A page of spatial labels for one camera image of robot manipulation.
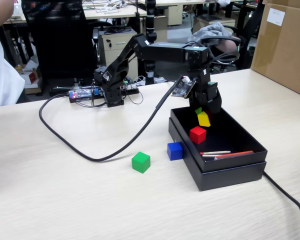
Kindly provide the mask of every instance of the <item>blue cube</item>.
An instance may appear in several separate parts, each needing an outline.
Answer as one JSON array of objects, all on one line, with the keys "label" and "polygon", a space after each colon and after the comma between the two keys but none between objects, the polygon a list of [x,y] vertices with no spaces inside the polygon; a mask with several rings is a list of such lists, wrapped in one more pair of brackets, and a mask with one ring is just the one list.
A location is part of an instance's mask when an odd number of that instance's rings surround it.
[{"label": "blue cube", "polygon": [[167,153],[170,161],[182,159],[183,149],[180,142],[168,143]]}]

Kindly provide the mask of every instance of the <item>office chair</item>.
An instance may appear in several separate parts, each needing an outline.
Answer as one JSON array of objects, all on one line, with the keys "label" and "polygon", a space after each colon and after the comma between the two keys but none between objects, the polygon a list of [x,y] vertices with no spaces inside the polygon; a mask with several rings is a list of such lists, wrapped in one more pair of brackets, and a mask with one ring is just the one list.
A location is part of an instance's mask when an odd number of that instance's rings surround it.
[{"label": "office chair", "polygon": [[[111,23],[87,24],[82,0],[23,0],[22,10],[43,80],[72,78],[78,84],[77,78],[93,78],[97,68],[93,29],[94,26],[111,26]],[[53,92],[71,88],[73,86],[56,87],[50,91],[53,95]]]},{"label": "office chair", "polygon": [[[249,45],[249,41],[250,41],[252,35],[254,34],[254,32],[257,30],[257,28],[261,24],[262,15],[263,15],[264,8],[265,8],[265,5],[262,4],[262,2],[263,2],[263,0],[260,0],[258,2],[258,5],[257,5],[254,13],[252,14],[252,16],[250,17],[250,19],[248,20],[248,22],[246,23],[246,25],[244,26],[244,28],[242,30],[239,30],[238,28],[233,27],[233,26],[224,25],[224,27],[232,29],[233,32],[236,33],[236,36],[240,39],[240,43],[239,43],[238,39],[234,40],[234,39],[229,39],[228,37],[211,36],[211,37],[205,37],[205,38],[201,39],[201,43],[203,43],[203,44],[208,44],[209,40],[211,40],[213,38],[214,39],[232,40],[235,42],[235,44],[237,46],[238,46],[238,43],[240,44],[240,47],[239,47],[240,57],[238,58],[238,60],[236,60],[235,62],[223,62],[222,64],[220,62],[217,62],[217,64],[221,64],[221,65],[234,64],[234,66],[238,70],[249,69],[251,67],[254,51],[248,50],[248,45]],[[210,50],[214,56],[219,56],[219,55],[223,54],[222,51],[218,50],[214,46],[211,46]]]}]

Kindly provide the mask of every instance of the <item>robotic arm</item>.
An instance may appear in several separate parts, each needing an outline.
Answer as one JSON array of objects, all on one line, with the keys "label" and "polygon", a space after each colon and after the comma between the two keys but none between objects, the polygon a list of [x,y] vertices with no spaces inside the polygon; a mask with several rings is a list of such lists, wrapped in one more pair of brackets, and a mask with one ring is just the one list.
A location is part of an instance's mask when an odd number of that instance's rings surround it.
[{"label": "robotic arm", "polygon": [[208,48],[169,42],[149,44],[142,33],[133,36],[120,56],[107,68],[100,67],[94,71],[94,80],[103,88],[108,107],[124,104],[120,87],[124,85],[129,58],[133,54],[148,61],[187,64],[188,71],[183,75],[188,78],[184,78],[171,95],[189,99],[190,107],[194,109],[202,107],[202,110],[212,114],[220,111],[222,99],[218,83],[210,81]]}]

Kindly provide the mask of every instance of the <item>white stick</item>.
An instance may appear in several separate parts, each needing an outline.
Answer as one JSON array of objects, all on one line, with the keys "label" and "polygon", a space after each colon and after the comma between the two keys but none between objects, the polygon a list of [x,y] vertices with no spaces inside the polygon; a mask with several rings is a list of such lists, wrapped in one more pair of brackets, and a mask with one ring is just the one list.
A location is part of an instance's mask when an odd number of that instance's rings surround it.
[{"label": "white stick", "polygon": [[217,157],[217,156],[220,156],[220,154],[218,154],[218,155],[202,155],[202,157],[206,157],[206,158]]},{"label": "white stick", "polygon": [[203,155],[208,154],[230,154],[231,151],[210,151],[210,152],[204,152]]}]

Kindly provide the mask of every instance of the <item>red cube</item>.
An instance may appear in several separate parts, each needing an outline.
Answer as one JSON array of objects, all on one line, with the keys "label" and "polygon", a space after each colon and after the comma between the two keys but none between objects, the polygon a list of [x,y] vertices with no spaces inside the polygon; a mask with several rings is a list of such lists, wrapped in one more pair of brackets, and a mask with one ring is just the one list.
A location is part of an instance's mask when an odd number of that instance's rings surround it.
[{"label": "red cube", "polygon": [[196,144],[200,144],[202,143],[204,140],[206,140],[206,134],[207,131],[204,130],[203,128],[196,126],[195,128],[192,128],[190,130],[190,139],[192,142],[196,143]]}]

